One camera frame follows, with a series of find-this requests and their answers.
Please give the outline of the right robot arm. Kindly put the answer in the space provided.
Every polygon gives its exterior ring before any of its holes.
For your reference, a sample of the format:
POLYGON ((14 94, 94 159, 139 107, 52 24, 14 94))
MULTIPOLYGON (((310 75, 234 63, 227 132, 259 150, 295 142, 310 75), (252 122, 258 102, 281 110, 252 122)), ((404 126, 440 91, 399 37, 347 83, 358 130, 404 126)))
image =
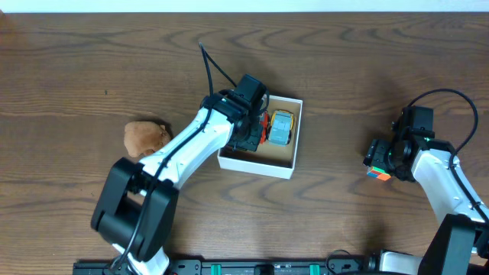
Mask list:
POLYGON ((368 176, 417 182, 426 194, 439 229, 422 257, 383 251, 374 267, 382 274, 486 274, 471 264, 472 254, 488 258, 488 208, 472 188, 446 141, 412 136, 395 150, 372 141, 364 165, 368 176))

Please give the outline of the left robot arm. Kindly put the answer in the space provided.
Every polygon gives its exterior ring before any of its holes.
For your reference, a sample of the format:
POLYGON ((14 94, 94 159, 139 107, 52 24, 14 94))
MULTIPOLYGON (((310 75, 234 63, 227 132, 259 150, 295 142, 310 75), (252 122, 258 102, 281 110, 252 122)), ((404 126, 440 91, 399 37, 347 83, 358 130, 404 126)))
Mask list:
POLYGON ((133 163, 118 160, 110 169, 91 227, 120 252, 103 272, 162 274, 169 260, 169 237, 182 185, 217 150, 232 141, 253 148, 260 140, 264 100, 214 94, 204 98, 192 122, 163 148, 133 163))

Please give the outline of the red toy fire truck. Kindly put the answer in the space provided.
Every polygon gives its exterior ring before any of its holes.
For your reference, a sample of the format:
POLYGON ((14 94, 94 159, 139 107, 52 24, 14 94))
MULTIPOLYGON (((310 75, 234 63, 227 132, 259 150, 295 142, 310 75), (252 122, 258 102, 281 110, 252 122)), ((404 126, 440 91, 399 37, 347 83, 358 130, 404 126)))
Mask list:
POLYGON ((263 144, 267 140, 268 128, 270 126, 270 116, 267 111, 261 114, 260 124, 262 126, 260 144, 263 144))

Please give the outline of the yellow grey toy car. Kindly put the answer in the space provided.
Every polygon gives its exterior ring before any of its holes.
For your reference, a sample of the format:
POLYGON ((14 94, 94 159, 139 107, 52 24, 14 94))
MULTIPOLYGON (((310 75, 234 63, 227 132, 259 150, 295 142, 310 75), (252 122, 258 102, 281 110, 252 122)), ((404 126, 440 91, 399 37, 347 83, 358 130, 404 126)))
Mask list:
POLYGON ((270 119, 268 141, 270 144, 286 147, 290 143, 294 126, 294 114, 287 110, 275 110, 270 119))

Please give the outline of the white cardboard box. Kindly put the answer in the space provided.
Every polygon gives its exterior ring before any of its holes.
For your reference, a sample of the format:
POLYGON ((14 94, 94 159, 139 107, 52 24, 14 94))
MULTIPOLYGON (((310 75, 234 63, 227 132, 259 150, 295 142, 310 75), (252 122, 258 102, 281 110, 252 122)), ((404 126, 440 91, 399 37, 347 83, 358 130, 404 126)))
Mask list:
POLYGON ((287 110, 294 114, 295 120, 290 143, 286 147, 275 146, 270 144, 267 138, 263 144, 258 145, 255 152, 232 150, 225 147, 219 150, 217 155, 219 166, 222 169, 286 180, 292 177, 296 166, 303 101, 272 95, 267 107, 270 119, 275 110, 287 110))

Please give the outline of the colourful puzzle cube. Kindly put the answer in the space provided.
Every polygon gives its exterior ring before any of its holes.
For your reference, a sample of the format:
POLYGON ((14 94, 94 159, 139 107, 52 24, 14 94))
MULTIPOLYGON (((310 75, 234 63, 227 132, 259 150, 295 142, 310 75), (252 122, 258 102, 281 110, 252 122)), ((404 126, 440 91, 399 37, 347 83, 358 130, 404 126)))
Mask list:
POLYGON ((377 180, 387 181, 391 175, 378 167, 368 167, 367 175, 377 180))

